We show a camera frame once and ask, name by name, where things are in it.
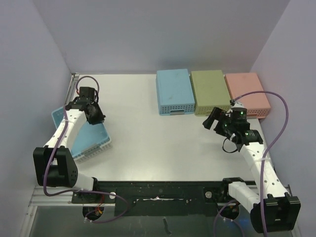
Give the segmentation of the small blue perforated basket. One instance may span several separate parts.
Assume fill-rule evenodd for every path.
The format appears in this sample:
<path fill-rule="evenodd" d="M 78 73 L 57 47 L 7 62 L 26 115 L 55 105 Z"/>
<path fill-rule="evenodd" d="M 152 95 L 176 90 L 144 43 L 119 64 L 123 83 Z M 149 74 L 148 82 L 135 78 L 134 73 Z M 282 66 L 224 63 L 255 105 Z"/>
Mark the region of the small blue perforated basket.
<path fill-rule="evenodd" d="M 61 138 L 58 147 L 68 148 L 72 157 L 90 146 L 101 144 L 110 138 L 103 123 L 96 125 L 88 123 L 84 111 L 78 109 L 65 111 L 61 107 L 52 112 L 52 118 L 56 131 L 46 145 L 54 148 L 58 139 Z"/>

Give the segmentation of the yellow-green perforated basket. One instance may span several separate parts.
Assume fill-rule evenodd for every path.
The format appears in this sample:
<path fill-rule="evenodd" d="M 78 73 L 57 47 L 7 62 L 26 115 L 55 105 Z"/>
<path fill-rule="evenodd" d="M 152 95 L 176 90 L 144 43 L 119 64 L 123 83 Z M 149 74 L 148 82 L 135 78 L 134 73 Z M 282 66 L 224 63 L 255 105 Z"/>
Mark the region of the yellow-green perforated basket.
<path fill-rule="evenodd" d="M 192 71 L 190 81 L 196 116 L 208 116 L 215 107 L 229 110 L 231 97 L 221 70 Z"/>

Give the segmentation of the large blue perforated basket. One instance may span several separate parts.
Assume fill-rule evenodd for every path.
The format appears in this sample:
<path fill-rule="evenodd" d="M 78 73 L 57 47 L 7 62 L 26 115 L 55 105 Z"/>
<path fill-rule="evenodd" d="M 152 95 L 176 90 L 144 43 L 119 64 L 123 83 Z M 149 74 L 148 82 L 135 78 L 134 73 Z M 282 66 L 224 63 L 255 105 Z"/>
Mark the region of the large blue perforated basket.
<path fill-rule="evenodd" d="M 161 116 L 194 112 L 195 98 L 187 69 L 157 71 L 156 90 L 158 113 Z"/>

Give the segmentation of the white perforated basket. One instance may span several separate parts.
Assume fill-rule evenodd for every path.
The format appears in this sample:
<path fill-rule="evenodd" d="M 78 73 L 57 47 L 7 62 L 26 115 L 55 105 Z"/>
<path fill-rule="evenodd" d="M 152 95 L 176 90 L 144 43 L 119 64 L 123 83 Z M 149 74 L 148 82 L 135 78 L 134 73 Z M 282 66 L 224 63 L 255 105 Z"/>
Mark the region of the white perforated basket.
<path fill-rule="evenodd" d="M 99 153 L 108 150 L 111 147 L 112 147 L 112 140 L 111 138 L 109 138 L 107 141 L 101 144 L 95 144 L 83 150 L 82 152 L 79 152 L 77 155 L 73 155 L 73 158 L 75 162 L 82 163 L 98 155 Z"/>

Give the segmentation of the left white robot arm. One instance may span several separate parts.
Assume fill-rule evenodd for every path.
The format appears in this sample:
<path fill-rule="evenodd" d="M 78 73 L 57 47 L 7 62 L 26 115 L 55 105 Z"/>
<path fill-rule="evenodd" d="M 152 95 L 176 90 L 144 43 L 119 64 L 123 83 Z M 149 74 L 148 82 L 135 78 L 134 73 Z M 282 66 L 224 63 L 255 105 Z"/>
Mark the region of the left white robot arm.
<path fill-rule="evenodd" d="M 99 200 L 96 179 L 79 173 L 71 154 L 75 139 L 85 123 L 102 124 L 105 115 L 93 87 L 80 87 L 79 95 L 63 107 L 63 119 L 50 140 L 33 151 L 37 182 L 48 197 L 67 192 L 83 192 L 90 203 Z"/>

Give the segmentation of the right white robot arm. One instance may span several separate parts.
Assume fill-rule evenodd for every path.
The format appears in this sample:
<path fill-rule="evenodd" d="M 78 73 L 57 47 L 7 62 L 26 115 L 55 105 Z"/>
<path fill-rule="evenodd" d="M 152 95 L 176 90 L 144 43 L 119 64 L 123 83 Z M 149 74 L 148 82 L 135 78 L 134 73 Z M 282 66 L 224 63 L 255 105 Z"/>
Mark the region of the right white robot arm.
<path fill-rule="evenodd" d="M 238 201 L 249 212 L 251 224 L 258 233 L 291 231 L 301 203 L 277 177 L 272 162 L 264 153 L 263 139 L 257 130 L 250 128 L 246 115 L 246 108 L 240 105 L 232 106 L 227 112 L 215 107 L 203 122 L 204 128 L 210 129 L 217 121 L 215 133 L 235 144 L 259 190 L 259 194 L 255 194 L 243 181 L 230 180 L 220 189 L 220 197 L 226 202 Z"/>

